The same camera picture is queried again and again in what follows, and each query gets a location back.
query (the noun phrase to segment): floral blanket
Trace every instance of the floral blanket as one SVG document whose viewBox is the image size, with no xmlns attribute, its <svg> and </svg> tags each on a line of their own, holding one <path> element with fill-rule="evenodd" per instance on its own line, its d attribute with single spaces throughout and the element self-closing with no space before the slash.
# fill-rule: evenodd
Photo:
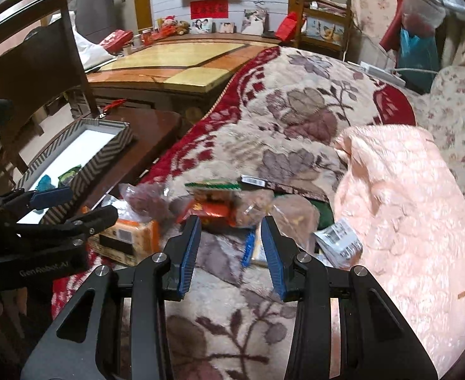
<svg viewBox="0 0 465 380">
<path fill-rule="evenodd" d="M 351 125 L 388 123 L 415 125 L 397 88 L 338 60 L 268 48 L 236 73 L 208 115 L 143 180 L 166 182 L 176 198 L 187 194 L 186 182 L 246 174 L 323 190 L 332 202 L 346 167 L 330 143 Z M 241 266 L 245 236 L 203 232 L 185 301 L 166 303 L 179 380 L 284 378 L 296 305 L 273 295 L 267 269 Z M 53 314 L 85 278 L 55 283 Z"/>
</svg>

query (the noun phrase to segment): stuffed toy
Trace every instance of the stuffed toy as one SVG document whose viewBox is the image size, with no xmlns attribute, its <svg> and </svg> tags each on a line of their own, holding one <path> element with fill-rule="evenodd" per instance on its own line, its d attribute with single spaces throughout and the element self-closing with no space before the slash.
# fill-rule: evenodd
<svg viewBox="0 0 465 380">
<path fill-rule="evenodd" d="M 176 26 L 176 34 L 182 36 L 190 32 L 190 23 L 187 21 L 180 20 Z"/>
<path fill-rule="evenodd" d="M 167 26 L 175 26 L 176 20 L 174 19 L 175 16 L 167 16 L 164 18 L 164 22 L 162 23 L 162 27 L 167 27 Z"/>
</svg>

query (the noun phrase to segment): chair backrest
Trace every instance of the chair backrest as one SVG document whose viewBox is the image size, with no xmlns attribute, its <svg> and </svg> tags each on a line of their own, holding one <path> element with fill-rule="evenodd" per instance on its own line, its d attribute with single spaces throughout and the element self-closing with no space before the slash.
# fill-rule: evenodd
<svg viewBox="0 0 465 380">
<path fill-rule="evenodd" d="M 67 0 L 35 0 L 0 22 L 0 43 L 29 24 L 60 11 L 61 18 L 0 56 L 0 98 L 13 101 L 13 117 L 1 128 L 4 147 L 42 106 L 81 86 L 92 116 L 98 115 L 72 32 Z"/>
</svg>

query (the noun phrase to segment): red snack wrapper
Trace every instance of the red snack wrapper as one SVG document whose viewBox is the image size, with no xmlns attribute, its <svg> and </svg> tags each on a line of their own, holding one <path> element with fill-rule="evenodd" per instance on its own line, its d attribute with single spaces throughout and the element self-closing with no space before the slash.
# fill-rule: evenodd
<svg viewBox="0 0 465 380">
<path fill-rule="evenodd" d="M 225 220 L 229 223 L 231 209 L 228 203 L 210 202 L 210 201 L 191 201 L 185 211 L 176 220 L 177 223 L 182 223 L 191 215 L 196 215 L 201 219 L 203 225 L 209 224 L 216 220 Z"/>
</svg>

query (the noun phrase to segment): red gift bag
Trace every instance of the red gift bag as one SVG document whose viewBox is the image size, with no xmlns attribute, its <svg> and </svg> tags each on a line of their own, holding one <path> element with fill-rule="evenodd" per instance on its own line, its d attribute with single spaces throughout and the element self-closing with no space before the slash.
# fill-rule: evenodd
<svg viewBox="0 0 465 380">
<path fill-rule="evenodd" d="M 287 17 L 281 22 L 278 30 L 274 34 L 281 41 L 290 41 L 296 35 L 297 14 L 291 11 Z"/>
<path fill-rule="evenodd" d="M 106 49 L 110 54 L 115 54 L 122 50 L 122 47 L 127 44 L 134 33 L 132 31 L 116 30 L 109 34 L 104 40 L 100 42 L 100 45 Z"/>
</svg>

